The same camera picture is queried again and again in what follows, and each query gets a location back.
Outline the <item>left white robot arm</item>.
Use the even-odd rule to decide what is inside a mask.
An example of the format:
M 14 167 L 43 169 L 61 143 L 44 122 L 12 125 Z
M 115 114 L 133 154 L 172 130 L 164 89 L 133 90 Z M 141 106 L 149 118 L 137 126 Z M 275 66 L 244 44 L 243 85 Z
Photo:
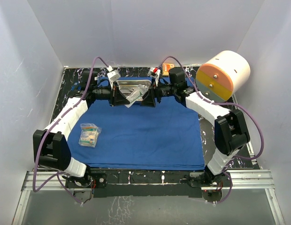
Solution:
M 96 100 L 107 100 L 113 106 L 128 103 L 126 97 L 118 93 L 116 81 L 120 78 L 119 72 L 111 66 L 107 69 L 107 86 L 100 86 L 102 80 L 95 71 L 87 71 L 58 116 L 46 128 L 34 132 L 34 172 L 38 166 L 46 166 L 56 169 L 57 176 L 66 174 L 75 177 L 82 187 L 91 184 L 92 175 L 88 173 L 88 166 L 72 157 L 67 140 L 80 117 Z

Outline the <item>metal instrument tray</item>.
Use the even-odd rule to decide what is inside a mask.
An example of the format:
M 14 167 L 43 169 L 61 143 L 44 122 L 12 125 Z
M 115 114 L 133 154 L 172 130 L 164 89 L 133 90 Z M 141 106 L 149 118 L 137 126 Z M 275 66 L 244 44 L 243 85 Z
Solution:
M 145 88 L 149 88 L 151 85 L 151 80 L 148 79 L 133 79 L 132 77 L 126 77 L 125 80 L 117 80 L 116 83 L 119 86 L 120 92 L 128 97 L 138 85 L 142 85 Z

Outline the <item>blue surgical drape cloth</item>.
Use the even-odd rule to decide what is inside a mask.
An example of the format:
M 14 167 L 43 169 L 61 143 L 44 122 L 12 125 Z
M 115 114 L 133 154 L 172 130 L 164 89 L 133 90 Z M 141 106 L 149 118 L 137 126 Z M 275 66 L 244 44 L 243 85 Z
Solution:
M 81 124 L 101 128 L 95 147 L 79 144 Z M 156 107 L 111 107 L 96 100 L 68 137 L 74 159 L 91 167 L 145 170 L 203 170 L 198 114 L 164 97 Z

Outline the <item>white suture packet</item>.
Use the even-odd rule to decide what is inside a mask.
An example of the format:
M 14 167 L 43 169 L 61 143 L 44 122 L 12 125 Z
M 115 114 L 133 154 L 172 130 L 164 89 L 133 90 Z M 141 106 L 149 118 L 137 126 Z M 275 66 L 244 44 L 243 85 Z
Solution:
M 127 108 L 130 108 L 137 100 L 143 97 L 143 95 L 148 91 L 149 86 L 147 85 L 141 85 L 139 84 L 133 92 L 126 97 L 126 99 L 129 101 L 129 104 L 126 104 L 125 106 Z

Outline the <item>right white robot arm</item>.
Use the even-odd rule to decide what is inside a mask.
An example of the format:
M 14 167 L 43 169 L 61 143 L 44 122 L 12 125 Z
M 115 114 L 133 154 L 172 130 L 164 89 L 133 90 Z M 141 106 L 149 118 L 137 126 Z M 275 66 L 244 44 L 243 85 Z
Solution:
M 250 141 L 244 114 L 239 109 L 229 110 L 209 102 L 195 90 L 191 78 L 185 76 L 181 68 L 171 69 L 168 82 L 160 82 L 160 70 L 156 67 L 151 67 L 147 75 L 152 81 L 143 96 L 142 106 L 155 107 L 162 97 L 173 96 L 176 102 L 197 112 L 213 125 L 216 149 L 204 173 L 195 180 L 210 186 L 217 185 L 230 161 Z

